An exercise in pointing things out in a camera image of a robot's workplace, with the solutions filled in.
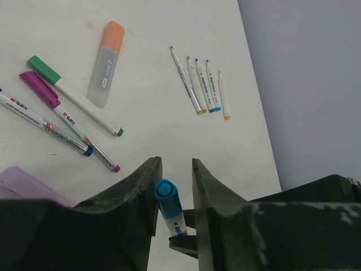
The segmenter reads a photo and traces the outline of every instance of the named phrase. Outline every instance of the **table surface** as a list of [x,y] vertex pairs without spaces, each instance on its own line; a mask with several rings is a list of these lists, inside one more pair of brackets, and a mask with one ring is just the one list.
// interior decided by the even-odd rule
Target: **table surface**
[[[104,27],[110,20],[125,38],[106,108],[122,123],[111,136],[66,97],[64,106],[120,166],[110,172],[0,107],[0,171],[18,165],[54,190],[81,201],[128,176],[151,156],[162,157],[163,177],[192,208],[191,159],[199,158],[245,199],[280,191],[274,157],[243,25],[235,0],[5,1],[0,0],[0,87],[55,125],[65,124],[18,77],[38,55],[72,87],[86,94]],[[197,116],[170,55],[208,58],[221,69],[232,119]],[[148,270],[197,270],[197,260],[168,248],[161,216]]]

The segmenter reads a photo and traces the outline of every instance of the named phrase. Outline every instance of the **blue cap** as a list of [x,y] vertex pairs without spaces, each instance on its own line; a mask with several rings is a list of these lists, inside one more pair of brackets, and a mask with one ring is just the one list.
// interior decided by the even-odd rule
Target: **blue cap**
[[90,156],[93,153],[93,148],[88,146],[88,149],[83,153],[85,156]]
[[154,189],[154,196],[159,202],[164,219],[176,217],[182,213],[177,187],[166,179],[160,179]]

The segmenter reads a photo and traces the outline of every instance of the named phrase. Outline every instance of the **thin white pen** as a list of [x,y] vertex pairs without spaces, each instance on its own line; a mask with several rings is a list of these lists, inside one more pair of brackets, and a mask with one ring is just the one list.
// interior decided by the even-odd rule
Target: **thin white pen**
[[214,83],[214,79],[213,79],[213,70],[210,67],[208,59],[205,61],[205,65],[206,65],[205,71],[207,72],[208,83],[209,83],[210,92],[212,94],[214,107],[215,107],[216,111],[220,111],[221,110],[221,100],[219,99],[217,90],[215,89],[215,83]]
[[174,52],[174,48],[173,46],[170,47],[170,52],[171,52],[171,55],[173,57],[173,60],[174,60],[174,63],[175,65],[177,66],[177,70],[179,72],[179,75],[183,81],[183,84],[184,84],[184,87],[186,88],[187,90],[187,93],[188,95],[190,96],[190,99],[193,103],[193,106],[197,112],[198,115],[202,115],[203,114],[203,111],[201,109],[201,106],[199,105],[199,102],[198,102],[198,99],[196,97],[196,94],[194,93],[194,90],[193,90],[193,87],[192,87],[192,84],[191,82],[189,81],[188,77],[187,77],[187,74],[186,72],[184,71],[181,63],[179,62],[179,59],[177,57],[177,55],[175,54]]
[[207,113],[207,105],[206,105],[204,97],[203,97],[202,87],[201,87],[201,84],[198,79],[196,67],[193,63],[194,62],[191,61],[191,58],[188,55],[187,56],[187,69],[188,69],[188,73],[190,74],[190,79],[191,79],[191,82],[193,85],[193,90],[197,96],[199,105],[201,106],[203,113]]
[[224,87],[224,82],[223,82],[223,77],[222,77],[221,71],[218,72],[218,85],[219,85],[219,93],[221,94],[224,119],[230,120],[231,119],[230,106],[228,105],[226,88]]
[[209,93],[207,83],[205,81],[206,80],[205,73],[204,73],[202,67],[199,66],[198,58],[196,58],[195,61],[196,61],[196,70],[197,70],[198,79],[199,79],[199,82],[200,82],[201,87],[202,87],[202,91],[203,91],[203,94],[204,94],[205,101],[207,103],[208,111],[209,111],[209,113],[212,113],[212,112],[215,111],[214,103],[213,103],[213,100],[212,100],[212,95]]

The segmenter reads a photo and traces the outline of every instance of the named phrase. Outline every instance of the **yellow marker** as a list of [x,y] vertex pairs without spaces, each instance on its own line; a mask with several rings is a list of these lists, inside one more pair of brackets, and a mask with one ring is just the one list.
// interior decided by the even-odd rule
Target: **yellow marker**
[[230,111],[230,106],[228,105],[226,89],[224,88],[223,77],[222,77],[221,71],[218,72],[218,85],[219,85],[219,93],[221,94],[224,119],[230,120],[231,119],[231,111]]

